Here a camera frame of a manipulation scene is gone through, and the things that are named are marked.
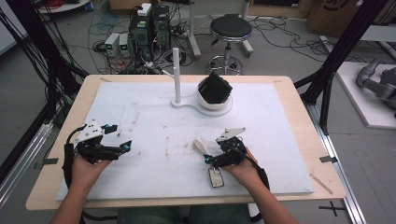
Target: electronic device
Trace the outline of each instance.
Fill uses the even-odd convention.
[[[300,0],[254,0],[255,5],[269,5],[280,7],[297,7]]]
[[[152,15],[156,45],[161,49],[171,48],[169,6],[157,6]]]
[[[147,16],[151,11],[151,4],[150,3],[143,3],[142,9],[137,10],[138,16]]]
[[[120,53],[122,57],[131,57],[131,41],[128,34],[120,34]]]
[[[105,42],[105,48],[109,57],[117,57],[120,53],[120,34],[111,34]]]
[[[204,154],[205,163],[211,164],[213,167],[224,167],[229,165],[238,165],[243,159],[247,159],[256,168],[262,183],[270,189],[267,173],[257,162],[249,157],[247,148],[242,142],[242,138],[237,137],[238,134],[244,132],[246,128],[225,129],[216,142],[219,144],[223,154],[212,156]]]
[[[115,161],[120,155],[131,150],[132,141],[122,143],[118,147],[106,147],[101,144],[104,134],[114,133],[117,130],[117,125],[100,126],[99,123],[93,120],[91,123],[77,129],[79,135],[76,138],[76,148],[74,150],[88,162],[95,164],[99,161]],[[66,145],[71,150],[73,144],[67,140]]]
[[[151,62],[153,55],[151,45],[154,36],[150,9],[146,16],[133,15],[129,26],[129,33],[134,47],[134,56],[137,62]]]

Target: black stool seat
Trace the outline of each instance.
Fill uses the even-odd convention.
[[[234,15],[226,15],[210,23],[210,33],[225,41],[244,41],[250,37],[250,24]]]

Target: stool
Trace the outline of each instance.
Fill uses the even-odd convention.
[[[212,45],[219,40],[224,40],[227,42],[227,46],[224,55],[216,56],[210,61],[207,71],[223,70],[224,75],[227,75],[228,71],[236,75],[243,75],[242,63],[235,57],[230,56],[231,43],[247,40],[251,35],[250,24],[237,15],[225,15],[210,23],[210,34],[217,39]]]

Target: human arm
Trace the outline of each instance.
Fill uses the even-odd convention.
[[[101,161],[93,165],[77,154],[73,161],[69,191],[50,223],[79,223],[82,208],[92,186],[109,164],[110,161]]]
[[[249,150],[247,150],[247,155],[256,161]],[[223,168],[247,189],[259,207],[265,224],[298,223],[294,216],[264,186],[256,168],[250,161],[243,159],[239,165],[231,165]]]

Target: human hand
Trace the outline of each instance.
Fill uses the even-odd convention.
[[[247,147],[246,149],[247,155],[257,162]],[[224,166],[223,169],[232,174],[233,177],[243,186],[245,186],[247,182],[251,182],[254,179],[260,180],[256,168],[247,159],[243,159],[238,165]]]
[[[70,188],[90,191],[100,174],[110,163],[111,161],[100,161],[97,164],[90,164],[78,153],[73,161],[72,184]]]

